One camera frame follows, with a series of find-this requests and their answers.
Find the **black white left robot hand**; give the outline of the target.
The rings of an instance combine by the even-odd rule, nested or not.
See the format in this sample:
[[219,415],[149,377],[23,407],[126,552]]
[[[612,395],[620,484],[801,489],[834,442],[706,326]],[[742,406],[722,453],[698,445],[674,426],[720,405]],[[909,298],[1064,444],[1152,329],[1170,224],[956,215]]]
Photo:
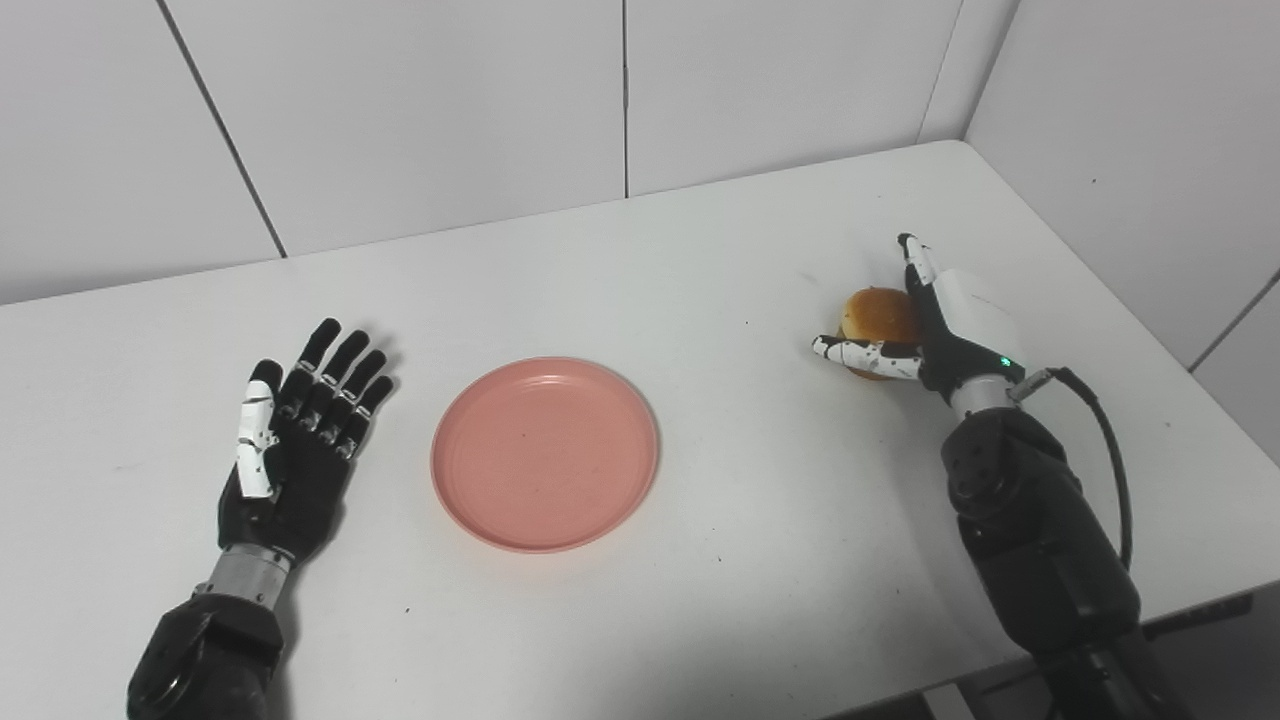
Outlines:
[[255,546],[297,566],[332,537],[376,410],[396,387],[369,333],[324,319],[291,368],[255,366],[236,460],[218,503],[218,546]]

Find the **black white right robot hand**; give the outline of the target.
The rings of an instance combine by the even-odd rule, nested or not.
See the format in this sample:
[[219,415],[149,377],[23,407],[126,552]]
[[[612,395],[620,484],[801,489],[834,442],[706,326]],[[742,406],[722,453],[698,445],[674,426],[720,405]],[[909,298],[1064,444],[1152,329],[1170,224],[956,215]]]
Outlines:
[[904,290],[851,295],[836,334],[812,351],[865,378],[915,380],[948,398],[973,380],[1025,379],[1025,354],[1011,313],[979,278],[934,263],[919,237],[901,233]]

